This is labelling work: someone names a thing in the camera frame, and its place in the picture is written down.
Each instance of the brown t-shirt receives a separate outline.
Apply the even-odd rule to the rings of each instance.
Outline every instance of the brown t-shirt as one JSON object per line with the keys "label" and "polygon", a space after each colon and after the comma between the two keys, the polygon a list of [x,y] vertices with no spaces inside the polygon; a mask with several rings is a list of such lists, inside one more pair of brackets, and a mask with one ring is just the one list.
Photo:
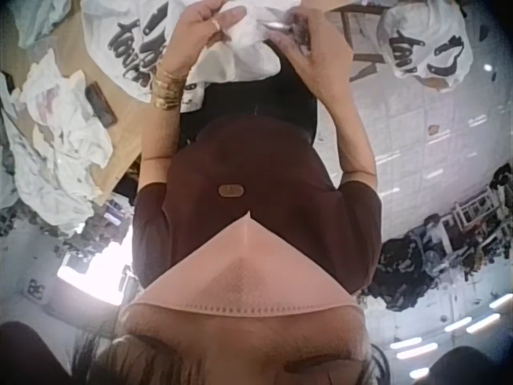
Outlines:
{"label": "brown t-shirt", "polygon": [[[223,197],[220,186],[228,184],[242,186],[242,196]],[[139,192],[133,268],[142,286],[247,212],[349,293],[370,283],[381,247],[376,192],[357,181],[334,188],[294,126],[241,116],[210,124],[173,157],[166,184]]]}

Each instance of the wooden table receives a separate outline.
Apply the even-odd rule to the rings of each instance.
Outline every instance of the wooden table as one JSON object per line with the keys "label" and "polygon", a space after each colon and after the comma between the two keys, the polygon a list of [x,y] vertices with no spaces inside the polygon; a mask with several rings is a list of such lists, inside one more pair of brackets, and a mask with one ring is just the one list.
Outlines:
{"label": "wooden table", "polygon": [[[323,10],[343,6],[352,0],[303,0]],[[27,51],[18,46],[18,30],[14,18],[7,9],[0,15],[0,68],[11,74],[14,85],[21,87],[30,69]],[[141,133],[144,122],[140,119],[143,102],[132,98],[118,87],[95,64],[87,53],[83,39],[82,19],[79,0],[74,0],[70,15],[52,33],[50,40],[55,41],[55,59],[63,76],[70,76],[82,70],[87,83],[98,82],[103,94],[118,118],[118,123],[108,128],[114,151],[106,168],[91,167],[93,180],[103,194],[95,201],[102,205],[111,194],[123,174],[127,171],[141,151]],[[32,143],[34,121],[25,111],[15,122],[22,134]]]}

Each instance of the scissors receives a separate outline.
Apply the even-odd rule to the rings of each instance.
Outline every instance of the scissors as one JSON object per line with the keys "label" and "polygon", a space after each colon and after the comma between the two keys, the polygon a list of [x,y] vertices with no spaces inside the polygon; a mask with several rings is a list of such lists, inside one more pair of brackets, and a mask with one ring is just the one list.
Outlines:
{"label": "scissors", "polygon": [[264,20],[259,20],[259,23],[268,30],[277,30],[278,32],[292,35],[297,45],[301,48],[303,55],[309,55],[310,35],[307,26],[295,23],[269,22]]}

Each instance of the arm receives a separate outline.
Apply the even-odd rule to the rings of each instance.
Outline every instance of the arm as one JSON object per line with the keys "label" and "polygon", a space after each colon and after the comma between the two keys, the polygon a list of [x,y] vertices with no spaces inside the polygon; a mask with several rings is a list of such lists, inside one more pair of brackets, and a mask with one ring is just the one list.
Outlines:
{"label": "arm", "polygon": [[374,154],[349,88],[353,52],[319,10],[298,8],[292,18],[296,24],[308,26],[309,56],[304,56],[288,35],[272,31],[270,38],[333,118],[338,158],[344,172],[342,183],[359,180],[375,190],[378,178]]}
{"label": "arm", "polygon": [[[175,79],[187,78],[205,46],[222,40],[223,32],[237,24],[245,15],[243,6],[218,13],[228,0],[203,0],[188,6],[180,16],[168,44],[166,54],[157,67],[157,79],[168,73]],[[215,19],[221,31],[217,30]],[[173,87],[182,87],[178,82]],[[144,106],[143,133],[139,190],[144,186],[167,180],[168,169],[178,148],[180,134],[180,105],[164,110],[153,103]]]}
{"label": "arm", "polygon": [[376,190],[374,153],[349,90],[344,99],[328,111],[337,129],[338,159],[344,172],[342,183],[359,180]]}

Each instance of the hand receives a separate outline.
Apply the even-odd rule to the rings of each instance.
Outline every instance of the hand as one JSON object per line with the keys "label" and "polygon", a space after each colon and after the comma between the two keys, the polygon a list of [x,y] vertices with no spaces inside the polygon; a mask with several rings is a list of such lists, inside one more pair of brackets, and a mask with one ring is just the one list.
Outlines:
{"label": "hand", "polygon": [[[177,77],[187,76],[205,46],[221,41],[224,37],[223,30],[244,18],[244,6],[236,6],[218,13],[227,1],[203,0],[185,8],[160,62],[160,66],[166,72]],[[219,23],[220,31],[212,22],[212,18]]]}
{"label": "hand", "polygon": [[270,31],[269,37],[283,51],[310,91],[329,107],[349,93],[353,50],[320,10],[299,7],[293,11],[293,18],[295,23],[308,26],[309,56],[301,53],[289,35]]}

